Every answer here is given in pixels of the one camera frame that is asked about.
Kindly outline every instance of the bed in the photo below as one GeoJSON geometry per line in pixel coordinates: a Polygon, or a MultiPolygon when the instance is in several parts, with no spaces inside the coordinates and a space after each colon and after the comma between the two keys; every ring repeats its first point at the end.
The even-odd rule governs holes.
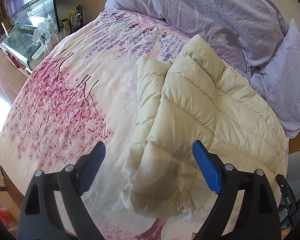
{"type": "MultiPolygon", "coordinates": [[[[82,200],[106,239],[192,239],[203,221],[147,218],[127,210],[121,169],[138,115],[137,67],[142,58],[168,61],[190,36],[167,22],[114,9],[65,38],[38,66],[14,102],[0,136],[0,164],[25,194],[38,169],[60,171],[98,141],[107,155],[82,200]]],[[[229,65],[240,78],[249,80],[229,65]]],[[[288,149],[282,162],[287,170],[288,149]]],[[[274,192],[277,203],[280,190],[274,192]]],[[[66,229],[73,231],[56,193],[66,229]]],[[[226,231],[235,224],[238,211],[226,231]]]]}

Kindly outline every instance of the cream puffer jacket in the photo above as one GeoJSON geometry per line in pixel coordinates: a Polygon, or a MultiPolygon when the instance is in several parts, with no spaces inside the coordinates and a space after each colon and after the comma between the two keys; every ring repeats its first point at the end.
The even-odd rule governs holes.
{"type": "MultiPolygon", "coordinates": [[[[288,139],[269,105],[193,37],[174,62],[143,59],[138,68],[138,117],[122,173],[124,206],[146,217],[203,220],[216,195],[192,156],[201,140],[223,163],[263,169],[273,190],[283,173],[288,139]]],[[[239,210],[243,194],[235,209],[239,210]]]]}

